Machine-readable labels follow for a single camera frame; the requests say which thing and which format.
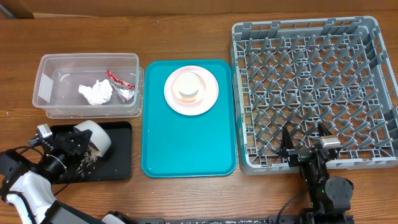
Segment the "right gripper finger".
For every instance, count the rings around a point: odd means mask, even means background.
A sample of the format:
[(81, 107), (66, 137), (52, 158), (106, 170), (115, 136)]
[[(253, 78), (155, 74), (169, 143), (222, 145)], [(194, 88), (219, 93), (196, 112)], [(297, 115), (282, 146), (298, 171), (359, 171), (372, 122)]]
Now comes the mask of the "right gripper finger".
[(317, 123), (317, 128), (320, 137), (332, 135), (332, 133), (326, 128), (326, 126), (322, 122)]
[(287, 150), (294, 150), (295, 146), (291, 140), (288, 129), (283, 126), (282, 127), (282, 140), (280, 145), (280, 151), (286, 152)]

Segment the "grey bowl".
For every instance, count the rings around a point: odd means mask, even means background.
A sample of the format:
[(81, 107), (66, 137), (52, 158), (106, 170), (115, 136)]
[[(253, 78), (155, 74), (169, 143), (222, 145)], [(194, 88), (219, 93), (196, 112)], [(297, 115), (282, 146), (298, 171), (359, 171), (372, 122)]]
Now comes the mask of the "grey bowl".
[(103, 157), (111, 146), (111, 139), (106, 131), (96, 122), (86, 120), (78, 125), (75, 125), (74, 130), (92, 132), (90, 137), (90, 145), (96, 151), (96, 154)]

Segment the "white napkin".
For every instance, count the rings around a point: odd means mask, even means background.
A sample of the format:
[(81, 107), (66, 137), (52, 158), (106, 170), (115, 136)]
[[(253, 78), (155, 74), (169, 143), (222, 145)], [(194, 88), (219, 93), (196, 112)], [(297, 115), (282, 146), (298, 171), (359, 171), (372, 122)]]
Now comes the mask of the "white napkin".
[(113, 87), (108, 80), (102, 82), (97, 80), (92, 87), (80, 85), (78, 92), (86, 98), (90, 105), (102, 105), (111, 99)]

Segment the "red foil wrapper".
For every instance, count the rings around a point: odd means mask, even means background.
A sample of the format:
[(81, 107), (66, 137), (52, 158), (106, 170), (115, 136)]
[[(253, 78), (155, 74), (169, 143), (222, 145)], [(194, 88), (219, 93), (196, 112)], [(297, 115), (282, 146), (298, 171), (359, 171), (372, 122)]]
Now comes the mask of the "red foil wrapper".
[(135, 94), (135, 86), (133, 84), (119, 79), (117, 76), (111, 73), (110, 70), (106, 70), (106, 75), (110, 84), (113, 86), (123, 103), (133, 98)]

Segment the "cream paper cup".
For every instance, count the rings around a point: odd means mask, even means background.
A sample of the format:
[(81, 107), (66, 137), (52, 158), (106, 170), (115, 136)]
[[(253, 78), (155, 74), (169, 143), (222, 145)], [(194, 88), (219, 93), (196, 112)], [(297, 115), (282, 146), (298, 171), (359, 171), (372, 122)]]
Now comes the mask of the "cream paper cup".
[(177, 79), (177, 90), (182, 96), (195, 96), (199, 91), (200, 79), (193, 72), (183, 72)]

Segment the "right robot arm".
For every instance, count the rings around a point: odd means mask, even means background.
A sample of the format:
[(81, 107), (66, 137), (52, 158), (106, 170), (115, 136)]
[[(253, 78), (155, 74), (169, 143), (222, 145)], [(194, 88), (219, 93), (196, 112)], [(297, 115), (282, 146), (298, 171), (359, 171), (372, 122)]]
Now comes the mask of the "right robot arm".
[[(351, 209), (353, 183), (340, 176), (330, 176), (326, 163), (337, 158), (340, 140), (323, 123), (317, 124), (319, 141), (307, 150), (295, 148), (289, 131), (282, 128), (282, 142), (278, 155), (287, 159), (289, 167), (298, 167), (307, 189), (289, 200), (278, 212), (276, 223), (354, 223), (345, 212)], [(301, 196), (309, 194), (311, 207), (300, 215), (283, 217), (283, 211)]]

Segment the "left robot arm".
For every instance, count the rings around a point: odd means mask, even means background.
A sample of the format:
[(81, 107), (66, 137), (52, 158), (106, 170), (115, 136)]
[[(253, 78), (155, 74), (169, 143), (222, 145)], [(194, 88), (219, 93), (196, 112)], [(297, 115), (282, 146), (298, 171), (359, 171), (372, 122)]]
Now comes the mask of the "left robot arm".
[(138, 223), (118, 211), (97, 219), (55, 198), (52, 184), (75, 170), (90, 146), (89, 129), (44, 137), (1, 153), (1, 200), (14, 206), (23, 223)]

